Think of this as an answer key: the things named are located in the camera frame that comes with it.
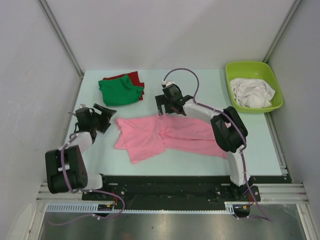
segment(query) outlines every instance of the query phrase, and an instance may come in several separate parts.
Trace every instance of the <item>white table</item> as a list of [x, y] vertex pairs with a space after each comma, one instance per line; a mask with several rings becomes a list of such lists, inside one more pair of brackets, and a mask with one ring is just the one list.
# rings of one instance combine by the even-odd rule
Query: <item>white table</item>
[[[91, 108], [94, 103], [105, 107], [98, 81], [104, 77], [133, 71], [86, 71], [76, 101], [76, 109], [80, 104]], [[115, 118], [138, 118], [156, 114], [155, 96], [163, 94], [161, 81], [168, 71], [139, 70], [140, 82], [145, 83], [143, 100], [125, 106], [108, 106], [110, 109], [117, 110], [117, 113], [113, 116], [111, 126], [106, 133], [98, 133], [95, 143], [83, 154], [88, 173], [134, 176], [225, 176], [230, 174], [227, 161], [220, 157], [167, 148], [164, 153], [133, 165], [126, 150], [114, 149], [119, 137]], [[231, 105], [223, 69], [194, 71], [200, 79], [200, 89], [197, 95], [199, 102], [220, 109]], [[197, 82], [189, 72], [173, 72], [167, 80], [175, 81], [183, 95], [193, 95], [196, 90]], [[248, 147], [245, 151], [245, 159], [250, 174], [253, 176], [280, 176], [279, 162], [264, 114], [241, 113], [240, 117], [248, 130]], [[74, 131], [76, 122], [76, 117], [73, 117], [67, 136]]]

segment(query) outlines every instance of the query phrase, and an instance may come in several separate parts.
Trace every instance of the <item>pink cloth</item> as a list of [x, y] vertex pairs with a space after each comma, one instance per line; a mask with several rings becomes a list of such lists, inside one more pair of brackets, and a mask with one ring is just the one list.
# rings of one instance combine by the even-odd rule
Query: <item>pink cloth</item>
[[216, 143], [211, 125], [198, 118], [165, 114], [115, 121], [121, 134], [114, 148], [127, 150], [132, 164], [166, 148], [227, 158]]

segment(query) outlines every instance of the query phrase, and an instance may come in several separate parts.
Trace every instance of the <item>red cloth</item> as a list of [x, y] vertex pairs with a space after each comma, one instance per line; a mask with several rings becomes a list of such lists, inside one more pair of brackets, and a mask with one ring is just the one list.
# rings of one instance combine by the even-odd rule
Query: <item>red cloth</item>
[[[137, 71], [130, 72], [130, 73], [125, 73], [125, 74], [121, 74], [121, 75], [118, 75], [118, 76], [105, 77], [103, 80], [118, 79], [118, 78], [122, 78], [124, 75], [128, 75], [128, 76], [129, 76], [129, 78], [130, 78], [130, 80], [131, 80], [131, 82], [132, 82], [132, 84], [133, 84], [134, 86], [143, 87], [143, 88], [145, 87], [145, 83], [144, 83], [144, 82], [140, 82]], [[144, 91], [142, 91], [139, 100], [143, 100], [143, 99], [144, 99], [144, 98], [142, 97], [143, 94], [145, 94]]]

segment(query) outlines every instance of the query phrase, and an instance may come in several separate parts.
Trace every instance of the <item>white cloth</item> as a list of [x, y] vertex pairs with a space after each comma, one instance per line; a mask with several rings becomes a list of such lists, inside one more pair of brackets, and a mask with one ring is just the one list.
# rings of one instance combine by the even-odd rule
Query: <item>white cloth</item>
[[230, 85], [235, 102], [242, 107], [269, 107], [276, 92], [262, 79], [235, 78]]

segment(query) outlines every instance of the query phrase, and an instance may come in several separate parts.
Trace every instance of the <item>green cloth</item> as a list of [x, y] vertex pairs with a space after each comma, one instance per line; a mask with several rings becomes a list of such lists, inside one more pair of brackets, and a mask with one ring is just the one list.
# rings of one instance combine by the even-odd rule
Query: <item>green cloth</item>
[[144, 90], [141, 86], [134, 86], [128, 75], [113, 80], [101, 80], [98, 83], [103, 102], [107, 106], [121, 106], [138, 102]]

